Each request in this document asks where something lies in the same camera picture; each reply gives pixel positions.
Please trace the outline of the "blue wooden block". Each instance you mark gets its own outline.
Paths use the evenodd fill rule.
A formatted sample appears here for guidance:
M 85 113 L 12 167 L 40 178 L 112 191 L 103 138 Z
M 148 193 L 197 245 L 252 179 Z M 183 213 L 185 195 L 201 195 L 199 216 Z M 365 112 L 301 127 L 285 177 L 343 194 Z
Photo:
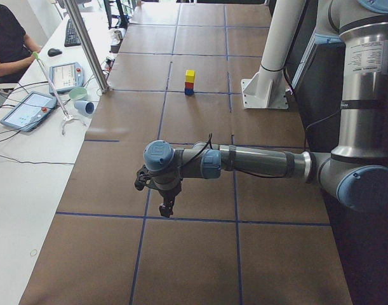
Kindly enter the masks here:
M 190 88 L 185 88 L 184 93 L 186 96 L 192 96 L 194 94 L 194 90 Z

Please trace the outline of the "red wooden block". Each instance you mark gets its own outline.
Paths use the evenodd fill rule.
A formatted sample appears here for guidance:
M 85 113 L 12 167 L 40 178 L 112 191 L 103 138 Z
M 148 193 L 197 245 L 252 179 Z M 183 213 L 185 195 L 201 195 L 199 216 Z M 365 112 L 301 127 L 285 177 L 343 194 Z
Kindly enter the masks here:
M 194 83 L 185 82 L 185 89 L 193 90 L 194 89 Z

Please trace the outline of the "yellow wooden block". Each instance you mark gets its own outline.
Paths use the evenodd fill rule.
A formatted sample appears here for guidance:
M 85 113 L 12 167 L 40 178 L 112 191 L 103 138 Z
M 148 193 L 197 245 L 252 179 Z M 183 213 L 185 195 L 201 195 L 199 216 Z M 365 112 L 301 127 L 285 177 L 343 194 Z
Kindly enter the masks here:
M 194 84 L 196 78 L 196 72 L 194 70 L 187 69 L 185 72 L 185 82 Z

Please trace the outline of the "blue plastic cup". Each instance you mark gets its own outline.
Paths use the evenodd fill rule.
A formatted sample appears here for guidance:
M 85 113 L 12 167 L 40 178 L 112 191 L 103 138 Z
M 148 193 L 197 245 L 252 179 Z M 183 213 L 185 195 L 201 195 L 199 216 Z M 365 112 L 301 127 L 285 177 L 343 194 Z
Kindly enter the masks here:
M 74 101 L 74 108 L 77 109 L 80 114 L 87 116 L 93 114 L 95 105 L 93 102 L 86 100 L 76 100 Z

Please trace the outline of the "grabber stick tool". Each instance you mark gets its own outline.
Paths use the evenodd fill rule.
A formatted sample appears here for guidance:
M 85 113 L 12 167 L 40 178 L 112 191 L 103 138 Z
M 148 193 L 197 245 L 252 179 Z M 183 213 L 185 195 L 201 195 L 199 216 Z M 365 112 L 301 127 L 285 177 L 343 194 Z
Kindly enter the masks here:
M 49 85 L 53 91 L 53 95 L 55 96 L 58 105 L 60 106 L 61 110 L 63 111 L 64 118 L 63 118 L 63 121 L 61 123 L 62 135 L 64 136 L 66 134 L 65 126 L 71 122 L 79 121 L 83 126 L 86 126 L 86 123 L 79 116 L 73 116 L 73 115 L 69 114 L 68 110 L 65 108 L 65 105 L 62 102 L 62 99 L 60 98 L 56 88 L 54 87 L 54 84 L 53 84 L 52 80 L 50 79 L 49 74 L 47 73 L 44 64 L 42 63 L 41 59 L 39 58 L 38 52 L 33 51 L 32 56 L 36 59 L 37 63 L 39 64 L 40 69 L 42 70 L 45 78 L 47 79 L 47 82 L 49 83 Z

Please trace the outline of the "far teach pendant tablet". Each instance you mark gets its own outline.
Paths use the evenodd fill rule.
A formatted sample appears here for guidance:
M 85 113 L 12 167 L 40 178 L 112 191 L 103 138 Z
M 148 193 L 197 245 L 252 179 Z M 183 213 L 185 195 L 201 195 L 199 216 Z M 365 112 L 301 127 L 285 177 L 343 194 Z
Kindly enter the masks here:
M 79 62 L 50 66 L 49 77 L 59 94 L 84 85 L 84 71 Z

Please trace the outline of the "teach pendant tablet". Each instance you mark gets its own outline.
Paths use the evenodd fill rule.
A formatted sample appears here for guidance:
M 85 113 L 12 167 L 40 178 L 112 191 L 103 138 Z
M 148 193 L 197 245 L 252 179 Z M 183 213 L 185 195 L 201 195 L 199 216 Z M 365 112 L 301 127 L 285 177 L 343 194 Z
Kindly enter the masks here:
M 49 77 L 59 94 L 84 85 L 84 71 L 79 62 L 50 66 Z
M 32 91 L 0 123 L 22 132 L 31 132 L 50 115 L 56 105 L 55 97 Z

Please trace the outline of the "near teach pendant tablet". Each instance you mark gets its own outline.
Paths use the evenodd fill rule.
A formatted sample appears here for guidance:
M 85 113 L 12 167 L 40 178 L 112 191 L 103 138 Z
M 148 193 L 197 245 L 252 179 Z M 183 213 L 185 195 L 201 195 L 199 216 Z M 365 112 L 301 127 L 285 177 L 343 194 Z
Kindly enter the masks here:
M 32 91 L 0 123 L 22 132 L 31 132 L 50 115 L 56 105 L 55 97 Z

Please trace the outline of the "metal can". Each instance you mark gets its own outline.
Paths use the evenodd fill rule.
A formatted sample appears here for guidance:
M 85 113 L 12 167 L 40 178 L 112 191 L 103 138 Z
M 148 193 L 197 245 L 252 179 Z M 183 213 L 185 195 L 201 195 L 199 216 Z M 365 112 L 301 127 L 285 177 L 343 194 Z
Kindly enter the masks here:
M 120 30 L 115 30 L 113 32 L 114 38 L 118 41 L 121 41 L 123 39 L 123 33 Z

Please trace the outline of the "black computer mouse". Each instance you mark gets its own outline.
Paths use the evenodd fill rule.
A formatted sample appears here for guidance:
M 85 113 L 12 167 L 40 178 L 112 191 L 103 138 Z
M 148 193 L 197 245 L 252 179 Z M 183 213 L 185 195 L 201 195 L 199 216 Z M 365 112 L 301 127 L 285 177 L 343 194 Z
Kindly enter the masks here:
M 56 48 L 50 48 L 47 52 L 49 57 L 55 57 L 62 54 L 62 50 Z

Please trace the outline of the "black keyboard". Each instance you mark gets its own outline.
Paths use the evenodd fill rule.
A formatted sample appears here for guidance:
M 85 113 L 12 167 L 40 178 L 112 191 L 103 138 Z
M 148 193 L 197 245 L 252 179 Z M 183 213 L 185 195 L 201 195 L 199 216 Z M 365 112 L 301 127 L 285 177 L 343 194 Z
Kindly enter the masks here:
M 81 41 L 76 32 L 76 28 L 72 23 L 72 20 L 68 19 L 66 30 L 65 30 L 64 46 L 67 48 L 67 47 L 80 46 L 80 45 L 81 45 Z

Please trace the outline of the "seated person black shirt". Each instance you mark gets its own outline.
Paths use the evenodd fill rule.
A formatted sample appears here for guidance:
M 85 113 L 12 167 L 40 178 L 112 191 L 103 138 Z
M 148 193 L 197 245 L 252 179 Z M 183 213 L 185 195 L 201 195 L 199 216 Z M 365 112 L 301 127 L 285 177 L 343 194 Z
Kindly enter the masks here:
M 12 11 L 0 4 L 0 83 L 16 83 L 42 49 L 25 31 Z

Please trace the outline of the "aluminium frame post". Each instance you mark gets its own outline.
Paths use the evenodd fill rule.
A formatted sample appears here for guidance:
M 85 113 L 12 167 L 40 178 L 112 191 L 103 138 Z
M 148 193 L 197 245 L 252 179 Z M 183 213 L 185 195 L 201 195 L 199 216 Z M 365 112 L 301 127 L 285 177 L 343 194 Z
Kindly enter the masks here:
M 98 61 L 97 54 L 91 42 L 81 13 L 79 12 L 78 4 L 75 0 L 64 0 L 64 5 L 70 19 L 72 20 L 72 23 L 74 24 L 74 27 L 76 28 L 77 34 L 81 41 L 81 46 L 92 69 L 93 75 L 98 83 L 99 89 L 102 94 L 105 94 L 109 91 L 110 86 L 107 83 L 100 62 Z

